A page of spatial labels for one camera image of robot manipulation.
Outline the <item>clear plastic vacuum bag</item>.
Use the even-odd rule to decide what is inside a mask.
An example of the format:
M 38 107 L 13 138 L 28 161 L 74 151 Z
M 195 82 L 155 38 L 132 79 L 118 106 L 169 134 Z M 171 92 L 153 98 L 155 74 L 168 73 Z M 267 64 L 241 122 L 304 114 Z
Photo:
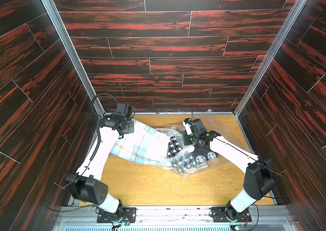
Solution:
M 233 144 L 220 133 L 208 131 L 200 118 L 184 119 L 182 126 L 158 129 L 168 137 L 166 157 L 155 165 L 183 177 L 220 165 L 225 159 L 242 172 L 257 161 L 257 155 Z

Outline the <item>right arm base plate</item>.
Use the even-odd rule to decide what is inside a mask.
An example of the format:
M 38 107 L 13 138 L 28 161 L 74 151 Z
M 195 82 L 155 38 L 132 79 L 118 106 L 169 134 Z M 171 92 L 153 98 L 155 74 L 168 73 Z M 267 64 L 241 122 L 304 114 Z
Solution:
M 243 212 L 237 212 L 234 209 L 227 207 L 212 207 L 209 212 L 209 216 L 213 218 L 214 222 L 251 222 L 249 210 L 246 209 Z

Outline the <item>white blue plaid scarf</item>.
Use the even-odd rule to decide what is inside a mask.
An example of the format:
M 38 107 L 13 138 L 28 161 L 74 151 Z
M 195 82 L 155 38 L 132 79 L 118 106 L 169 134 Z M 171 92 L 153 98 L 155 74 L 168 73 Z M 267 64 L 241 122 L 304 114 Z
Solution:
M 111 154 L 137 164 L 174 168 L 177 159 L 190 148 L 176 130 L 154 129 L 137 120 L 133 122 L 134 132 L 118 139 Z

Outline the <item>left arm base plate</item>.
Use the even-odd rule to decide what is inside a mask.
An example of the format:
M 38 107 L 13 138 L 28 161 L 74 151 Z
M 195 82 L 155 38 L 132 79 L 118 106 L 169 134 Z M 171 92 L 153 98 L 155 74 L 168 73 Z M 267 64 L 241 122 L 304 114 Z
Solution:
M 96 209 L 97 223 L 135 223 L 137 216 L 137 208 L 122 207 L 115 213 L 105 212 L 104 210 Z

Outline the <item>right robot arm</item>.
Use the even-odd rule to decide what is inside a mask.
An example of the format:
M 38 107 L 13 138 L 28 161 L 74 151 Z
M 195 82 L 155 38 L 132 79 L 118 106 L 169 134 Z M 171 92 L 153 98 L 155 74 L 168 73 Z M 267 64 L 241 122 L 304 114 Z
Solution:
M 222 156 L 245 173 L 243 189 L 226 204 L 225 216 L 235 222 L 255 202 L 276 185 L 275 172 L 269 158 L 261 159 L 234 145 L 215 131 L 208 132 L 200 119 L 187 118 L 183 125 L 184 145 L 197 164 Z

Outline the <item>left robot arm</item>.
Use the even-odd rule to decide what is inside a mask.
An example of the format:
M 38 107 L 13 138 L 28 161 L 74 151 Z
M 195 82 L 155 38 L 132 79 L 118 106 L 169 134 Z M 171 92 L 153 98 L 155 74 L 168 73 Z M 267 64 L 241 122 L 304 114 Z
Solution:
M 122 216 L 122 202 L 109 194 L 108 185 L 101 182 L 106 160 L 118 139 L 134 132 L 133 107 L 117 103 L 116 110 L 98 119 L 97 139 L 84 163 L 66 177 L 66 187 L 74 199 L 95 205 L 116 217 Z

